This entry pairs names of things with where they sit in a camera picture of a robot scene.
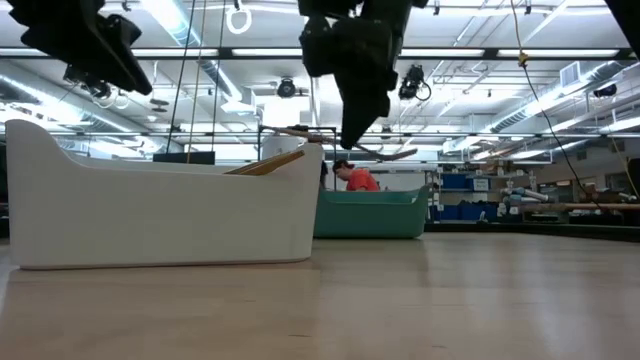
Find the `security camera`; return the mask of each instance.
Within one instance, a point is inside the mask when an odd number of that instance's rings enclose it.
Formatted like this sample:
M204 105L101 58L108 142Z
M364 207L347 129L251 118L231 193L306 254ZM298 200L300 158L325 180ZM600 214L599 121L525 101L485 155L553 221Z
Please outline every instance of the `security camera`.
M293 79L283 78L278 86L278 96L283 99L289 99L296 95L296 86L293 84Z

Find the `wooden stick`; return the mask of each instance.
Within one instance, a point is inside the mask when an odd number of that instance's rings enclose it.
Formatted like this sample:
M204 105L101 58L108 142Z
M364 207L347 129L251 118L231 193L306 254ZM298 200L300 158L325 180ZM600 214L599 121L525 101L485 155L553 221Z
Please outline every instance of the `wooden stick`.
M265 163L272 162L272 161L274 161L274 160L276 160L276 159L278 159L278 158L283 158L283 157L287 156L288 154L289 154L289 153L282 153L282 154L280 154L280 155L272 156L272 157L270 157L270 158L268 158L268 159L264 159L264 160L261 160L261 161L256 161L256 162L251 163L251 164L249 164L249 165L245 165L245 166L243 166L243 167L240 167L240 168L237 168L237 169L233 169L233 170L231 170L231 171L228 171L228 172L226 172L225 174L227 174L227 175L241 175L241 174L244 174L244 173L246 173L247 171L250 171L250 170L252 170L252 169L254 169L254 168L256 168L256 167L258 167L258 166L260 166L260 165L263 165L263 164L265 164Z
M272 130L274 132L277 133L282 133L282 134L287 134L287 135L291 135L291 136L299 136L302 138L305 138L307 140L311 140L311 141L321 141L325 144L331 144L334 145L336 144L336 142L328 137L328 136L324 136L324 135L320 135L320 134L311 134L309 132L306 131L300 131L300 130L293 130L293 129L285 129L285 128L276 128L276 127L271 127L271 126L263 126L262 128L267 129L267 130ZM413 149L413 150L408 150L408 151L403 151L397 154L393 154L393 155L384 155L384 154L380 154L377 151L373 151L370 149L365 148L364 146L360 145L360 144L355 144L354 147L356 149L360 149L364 152L366 152L367 154L371 155L371 157L373 157L374 159L378 159L381 161L395 161L395 160L400 160L400 159L404 159L408 156L414 155L418 152L418 149Z
M249 166L246 166L240 169L232 170L227 174L247 175L247 176L267 175L303 156L304 156L304 151L302 150L281 154L263 161L259 161L257 163L251 164Z
M603 204L600 208L608 210L640 210L640 204ZM571 211L571 210L598 210L596 204L537 204L522 206L523 212L532 211Z

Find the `teal basket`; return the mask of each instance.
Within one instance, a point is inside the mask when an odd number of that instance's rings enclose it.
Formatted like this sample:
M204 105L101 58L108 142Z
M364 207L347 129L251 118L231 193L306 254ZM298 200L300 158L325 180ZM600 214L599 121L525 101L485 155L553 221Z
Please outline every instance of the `teal basket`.
M422 235L429 187L406 192L320 190L314 236L412 239Z

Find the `red shirt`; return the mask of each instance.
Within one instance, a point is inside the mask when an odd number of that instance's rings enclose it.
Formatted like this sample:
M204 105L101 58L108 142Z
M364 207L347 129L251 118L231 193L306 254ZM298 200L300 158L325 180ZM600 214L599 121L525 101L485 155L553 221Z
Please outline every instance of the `red shirt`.
M365 191L380 191L376 179L371 176L367 169L354 169L351 173L351 178L347 183L347 191L358 191L364 189Z

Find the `wooden floor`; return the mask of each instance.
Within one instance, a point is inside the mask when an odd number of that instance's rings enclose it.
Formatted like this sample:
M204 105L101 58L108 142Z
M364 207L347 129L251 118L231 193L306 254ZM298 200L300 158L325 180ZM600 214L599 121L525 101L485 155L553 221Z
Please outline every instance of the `wooden floor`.
M640 358L640 246L317 241L294 265L15 271L3 360Z

